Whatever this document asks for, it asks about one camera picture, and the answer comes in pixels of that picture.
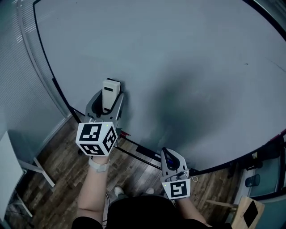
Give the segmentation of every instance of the white shoe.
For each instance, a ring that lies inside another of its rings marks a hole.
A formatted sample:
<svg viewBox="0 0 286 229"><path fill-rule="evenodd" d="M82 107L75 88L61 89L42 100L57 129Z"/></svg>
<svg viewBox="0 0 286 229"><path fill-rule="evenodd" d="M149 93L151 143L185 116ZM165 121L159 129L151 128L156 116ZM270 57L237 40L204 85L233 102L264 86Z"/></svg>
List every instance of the white shoe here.
<svg viewBox="0 0 286 229"><path fill-rule="evenodd" d="M114 192L115 192L116 197L118 197L119 194L124 194L123 189L119 186L115 187Z"/></svg>
<svg viewBox="0 0 286 229"><path fill-rule="evenodd" d="M155 190L154 190L154 188L148 188L145 193L146 194L154 194Z"/></svg>

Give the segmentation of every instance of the person's left arm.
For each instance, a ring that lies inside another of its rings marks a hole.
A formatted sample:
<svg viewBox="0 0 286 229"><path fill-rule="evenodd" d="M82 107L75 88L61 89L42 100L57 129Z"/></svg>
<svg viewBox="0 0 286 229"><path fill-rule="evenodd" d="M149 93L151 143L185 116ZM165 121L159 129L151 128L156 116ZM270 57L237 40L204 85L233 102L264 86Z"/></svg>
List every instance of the person's left arm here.
<svg viewBox="0 0 286 229"><path fill-rule="evenodd" d="M103 165L108 163L109 158L93 157L93 161ZM77 200L77 217L86 216L102 224L107 172L98 173L95 169L89 167Z"/></svg>

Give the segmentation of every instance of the whiteboard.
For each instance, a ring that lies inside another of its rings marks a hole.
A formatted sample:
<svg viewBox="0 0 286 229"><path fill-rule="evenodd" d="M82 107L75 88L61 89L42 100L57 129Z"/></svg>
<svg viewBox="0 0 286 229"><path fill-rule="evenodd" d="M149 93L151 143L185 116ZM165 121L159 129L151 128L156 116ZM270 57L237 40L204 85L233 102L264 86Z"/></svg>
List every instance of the whiteboard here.
<svg viewBox="0 0 286 229"><path fill-rule="evenodd" d="M6 209L23 170L14 153L7 132L0 140L0 219L4 221Z"/></svg>
<svg viewBox="0 0 286 229"><path fill-rule="evenodd" d="M286 127L286 42L242 0L41 0L42 44L85 113L106 78L127 95L130 139L188 167L245 155Z"/></svg>

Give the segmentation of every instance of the forearm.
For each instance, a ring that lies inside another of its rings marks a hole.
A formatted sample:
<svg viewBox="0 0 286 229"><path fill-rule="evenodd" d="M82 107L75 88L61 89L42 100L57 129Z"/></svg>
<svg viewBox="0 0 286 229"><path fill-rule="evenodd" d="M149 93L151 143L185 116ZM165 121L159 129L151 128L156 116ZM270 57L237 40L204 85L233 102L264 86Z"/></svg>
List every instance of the forearm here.
<svg viewBox="0 0 286 229"><path fill-rule="evenodd" d="M108 163L108 157L93 157L98 164ZM88 216L102 222L105 205L107 171L98 173L89 167L84 184L78 197L77 216Z"/></svg>
<svg viewBox="0 0 286 229"><path fill-rule="evenodd" d="M193 203L189 197L183 198L183 199L178 199L176 202L177 202L177 207L180 210L183 218L195 219L195 220L200 221L203 224L209 226L206 223L205 218L198 212L198 210L193 205Z"/></svg>

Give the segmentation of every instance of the wrist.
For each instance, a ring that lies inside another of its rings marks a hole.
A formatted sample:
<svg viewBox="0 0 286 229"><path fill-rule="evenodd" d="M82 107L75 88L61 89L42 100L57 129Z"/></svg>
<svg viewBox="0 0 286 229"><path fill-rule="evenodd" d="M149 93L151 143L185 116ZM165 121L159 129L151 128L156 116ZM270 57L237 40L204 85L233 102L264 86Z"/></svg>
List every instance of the wrist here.
<svg viewBox="0 0 286 229"><path fill-rule="evenodd" d="M93 156L93 161L95 163L97 163L97 164L104 165L104 164L108 163L109 158L108 157L96 157L96 156Z"/></svg>

